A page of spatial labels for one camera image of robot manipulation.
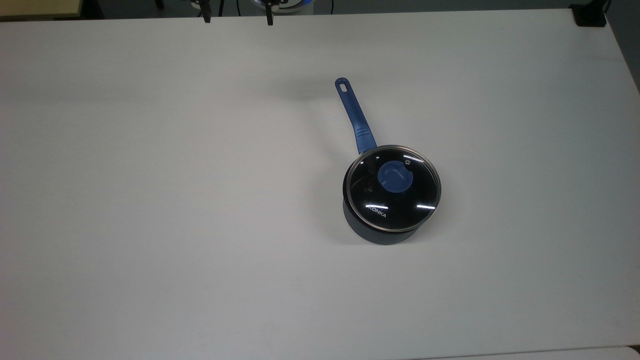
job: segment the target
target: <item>table surface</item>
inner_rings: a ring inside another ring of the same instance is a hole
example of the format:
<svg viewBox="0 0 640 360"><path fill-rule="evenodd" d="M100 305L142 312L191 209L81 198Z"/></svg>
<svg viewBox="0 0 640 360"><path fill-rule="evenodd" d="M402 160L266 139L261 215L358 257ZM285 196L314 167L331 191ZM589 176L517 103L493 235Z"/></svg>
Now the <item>table surface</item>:
<svg viewBox="0 0 640 360"><path fill-rule="evenodd" d="M409 359L640 342L640 96L569 10L0 24L0 352ZM408 241L342 214L379 144Z"/></svg>
<svg viewBox="0 0 640 360"><path fill-rule="evenodd" d="M80 14L82 0L2 0L0 19L24 17L73 17Z"/></svg>

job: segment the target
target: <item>floor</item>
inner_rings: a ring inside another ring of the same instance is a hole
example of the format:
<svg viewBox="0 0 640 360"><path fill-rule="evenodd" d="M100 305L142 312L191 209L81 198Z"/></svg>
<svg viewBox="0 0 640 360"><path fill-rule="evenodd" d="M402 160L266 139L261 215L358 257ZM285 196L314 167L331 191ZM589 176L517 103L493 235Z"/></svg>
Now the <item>floor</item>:
<svg viewBox="0 0 640 360"><path fill-rule="evenodd" d="M219 0L211 0L211 8L217 13ZM262 10L251 0L227 0L223 16L262 16ZM462 10L507 10L535 8L567 8L572 3L586 0L333 0L333 13L391 13L391 12L440 12ZM188 0L164 0L159 10L154 0L99 0L107 19L140 19L153 17L195 17L199 10ZM313 14L329 14L332 0L316 0ZM631 75L640 89L640 0L612 0L607 12L620 49L627 61Z"/></svg>

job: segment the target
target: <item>lid rim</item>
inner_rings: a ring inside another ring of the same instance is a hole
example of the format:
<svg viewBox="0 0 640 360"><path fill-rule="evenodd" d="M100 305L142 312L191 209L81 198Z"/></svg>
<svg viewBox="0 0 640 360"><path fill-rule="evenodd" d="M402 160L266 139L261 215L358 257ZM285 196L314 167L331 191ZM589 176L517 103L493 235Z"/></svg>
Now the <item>lid rim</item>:
<svg viewBox="0 0 640 360"><path fill-rule="evenodd" d="M351 176L353 175L353 172L355 170L355 165L359 164L364 158L368 157L369 155L371 155L374 152L378 152L380 150L388 150L388 149L393 149L393 150L401 150L401 151L406 151L409 152L413 155L415 155L416 157L418 157L419 159L421 159L426 168L429 170L429 172L431 173L431 176L434 179L435 182L435 186L436 186L436 199L435 199L435 203L434 203L434 207L435 209L424 219L422 219L420 222L413 224L410 227L404 227L402 229L389 229L386 227L382 227L382 226L378 226L376 224L371 223L370 221L368 221L366 218L364 218L362 216L362 214L360 214L359 211L356 210L355 208L355 204L353 203L353 199L351 198L351 191L348 188L348 184L351 182ZM348 208L351 210L352 214L355 215L355 217L363 224L372 227L375 230L379 230L379 231L383 231L384 233L407 233L408 231L412 231L415 230L417 228L419 228L420 226L422 226L422 224L424 224L424 222L430 218L433 213L436 212L436 210L438 209L438 204L440 203L440 196L441 196L441 186L440 186L440 176L438 175L438 172L436 171L436 168L433 166L433 164L421 153L406 147L406 146L402 146L402 145L382 145L382 146L378 146L375 147L373 149L370 149L368 151L363 152L361 155L359 155L359 157L352 162L351 166L349 166L349 170L347 170L346 175L344 176L344 181L342 184L342 196L344 198L344 200L346 201L346 204L348 205Z"/></svg>

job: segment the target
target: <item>blue handle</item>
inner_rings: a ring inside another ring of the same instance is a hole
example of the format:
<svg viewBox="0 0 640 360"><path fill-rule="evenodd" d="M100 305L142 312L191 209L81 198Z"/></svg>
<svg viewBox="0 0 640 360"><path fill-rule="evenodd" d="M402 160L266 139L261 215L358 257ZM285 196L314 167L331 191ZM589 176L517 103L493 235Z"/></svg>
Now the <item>blue handle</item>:
<svg viewBox="0 0 640 360"><path fill-rule="evenodd" d="M361 154L373 149L377 146L376 140L373 138L369 124L367 124L367 119L365 119L362 113L362 109L360 108L360 104L358 104L358 99L356 99L356 94L353 92L351 84L349 84L349 80L339 78L335 81L335 88L338 90L338 94L340 94L340 100L342 100L344 109L347 111L347 115L349 115L349 120L353 126L358 152Z"/></svg>

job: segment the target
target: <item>saucepan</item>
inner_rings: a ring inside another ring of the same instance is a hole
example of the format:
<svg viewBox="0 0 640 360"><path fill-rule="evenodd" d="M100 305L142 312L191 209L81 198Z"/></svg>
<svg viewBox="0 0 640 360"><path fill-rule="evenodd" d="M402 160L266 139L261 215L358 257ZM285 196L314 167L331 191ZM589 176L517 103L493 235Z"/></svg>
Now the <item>saucepan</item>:
<svg viewBox="0 0 640 360"><path fill-rule="evenodd" d="M377 146L349 81L335 81L360 156L342 183L347 223L365 240L391 245L408 239L436 211L440 177L431 162L402 145Z"/></svg>

